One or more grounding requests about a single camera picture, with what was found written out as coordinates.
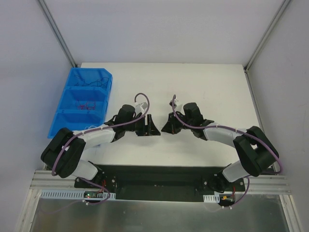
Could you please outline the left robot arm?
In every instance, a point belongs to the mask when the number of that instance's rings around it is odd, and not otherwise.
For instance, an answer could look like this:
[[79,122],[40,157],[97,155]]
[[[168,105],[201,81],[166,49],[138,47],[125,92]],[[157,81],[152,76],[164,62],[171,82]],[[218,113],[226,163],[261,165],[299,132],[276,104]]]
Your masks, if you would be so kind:
[[41,160],[52,169],[53,175],[80,177],[91,188],[97,188],[102,182],[99,167],[82,160],[82,153],[89,148],[115,142],[126,132],[135,132],[137,136],[160,136],[151,115],[144,115],[147,107],[145,102],[135,107],[125,104],[111,120],[89,130],[62,128],[42,152]]

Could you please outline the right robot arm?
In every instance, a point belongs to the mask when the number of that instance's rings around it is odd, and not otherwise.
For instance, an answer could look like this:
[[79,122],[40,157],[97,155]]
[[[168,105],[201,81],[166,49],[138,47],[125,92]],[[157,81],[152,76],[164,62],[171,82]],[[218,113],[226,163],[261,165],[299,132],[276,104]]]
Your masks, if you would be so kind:
[[235,181],[248,176],[257,177],[279,161],[277,150],[259,127],[236,129],[204,119],[194,102],[182,105],[171,100],[169,104],[172,112],[162,132],[177,134],[181,130],[190,130],[198,139],[219,142],[236,150],[239,160],[207,181],[213,191],[223,193],[232,188]]

